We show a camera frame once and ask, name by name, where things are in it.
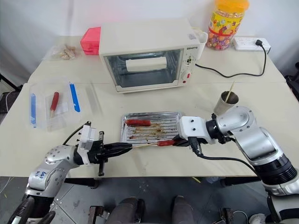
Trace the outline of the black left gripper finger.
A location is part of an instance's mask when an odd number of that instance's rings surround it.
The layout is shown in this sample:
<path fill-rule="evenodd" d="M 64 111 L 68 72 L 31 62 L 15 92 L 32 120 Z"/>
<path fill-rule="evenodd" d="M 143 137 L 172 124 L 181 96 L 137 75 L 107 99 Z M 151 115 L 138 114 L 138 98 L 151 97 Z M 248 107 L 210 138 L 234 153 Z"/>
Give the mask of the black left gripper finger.
<path fill-rule="evenodd" d="M 125 150 L 125 149 L 132 149 L 132 144 L 126 142 L 116 142 L 112 143 L 113 150 Z"/>
<path fill-rule="evenodd" d="M 122 150 L 120 150 L 120 151 L 118 151 L 118 152 L 116 152 L 116 153 L 113 153 L 113 154 L 111 155 L 111 157 L 120 156 L 120 155 L 122 155 L 122 154 L 125 154 L 125 153 L 129 152 L 131 149 L 132 149 L 132 147 L 122 149 Z"/>

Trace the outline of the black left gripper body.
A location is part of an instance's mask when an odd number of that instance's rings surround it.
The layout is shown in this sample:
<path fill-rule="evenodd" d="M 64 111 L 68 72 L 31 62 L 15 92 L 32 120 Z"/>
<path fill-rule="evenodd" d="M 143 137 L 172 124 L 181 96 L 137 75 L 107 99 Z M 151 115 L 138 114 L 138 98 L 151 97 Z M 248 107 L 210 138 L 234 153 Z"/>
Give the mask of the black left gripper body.
<path fill-rule="evenodd" d="M 91 164 L 98 164 L 98 176 L 104 176 L 104 166 L 108 162 L 107 150 L 104 148 L 104 132 L 99 132 L 99 139 L 92 143 L 88 152 L 88 159 Z"/>

